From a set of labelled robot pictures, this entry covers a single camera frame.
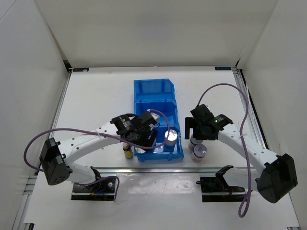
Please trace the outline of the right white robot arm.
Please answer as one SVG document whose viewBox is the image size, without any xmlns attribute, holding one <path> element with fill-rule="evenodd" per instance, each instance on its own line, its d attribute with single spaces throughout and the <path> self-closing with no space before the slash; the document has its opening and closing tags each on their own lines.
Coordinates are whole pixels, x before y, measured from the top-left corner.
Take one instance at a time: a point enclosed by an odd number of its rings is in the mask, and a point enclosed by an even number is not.
<svg viewBox="0 0 307 230">
<path fill-rule="evenodd" d="M 204 104 L 191 110 L 191 114 L 191 117 L 185 118 L 185 139 L 218 140 L 231 147 L 255 169 L 248 172 L 232 165 L 223 167 L 215 177 L 207 179 L 206 187 L 210 193 L 251 185 L 251 189 L 259 192 L 264 199 L 277 203 L 297 186 L 295 162 L 290 155 L 279 155 L 243 136 L 230 118 L 223 114 L 214 116 Z"/>
</svg>

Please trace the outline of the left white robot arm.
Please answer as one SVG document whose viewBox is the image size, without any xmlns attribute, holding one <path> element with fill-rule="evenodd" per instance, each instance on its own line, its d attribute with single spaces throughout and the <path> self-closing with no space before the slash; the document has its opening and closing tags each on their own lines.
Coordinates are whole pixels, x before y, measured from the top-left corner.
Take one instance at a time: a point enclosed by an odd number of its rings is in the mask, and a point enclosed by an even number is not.
<svg viewBox="0 0 307 230">
<path fill-rule="evenodd" d="M 100 188 L 100 174 L 93 166 L 82 166 L 76 161 L 106 146 L 127 142 L 140 149 L 152 148 L 157 131 L 154 126 L 160 116 L 146 111 L 140 116 L 124 114 L 93 131 L 63 141 L 50 138 L 45 141 L 40 163 L 48 185 L 64 181 L 83 185 L 90 192 Z"/>
</svg>

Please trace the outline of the silver-lid blue-label bottle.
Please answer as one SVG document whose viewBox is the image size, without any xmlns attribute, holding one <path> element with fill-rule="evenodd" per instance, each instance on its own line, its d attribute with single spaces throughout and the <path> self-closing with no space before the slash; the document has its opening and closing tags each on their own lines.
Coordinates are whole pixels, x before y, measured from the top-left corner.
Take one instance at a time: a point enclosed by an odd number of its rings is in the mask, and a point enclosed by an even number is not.
<svg viewBox="0 0 307 230">
<path fill-rule="evenodd" d="M 177 142 L 178 133 L 171 129 L 165 132 L 165 144 L 163 146 L 165 152 L 173 152 Z"/>
<path fill-rule="evenodd" d="M 135 152 L 136 152 L 137 154 L 144 154 L 144 153 L 146 153 L 146 150 L 141 149 L 141 148 L 135 147 L 134 150 L 135 150 Z"/>
</svg>

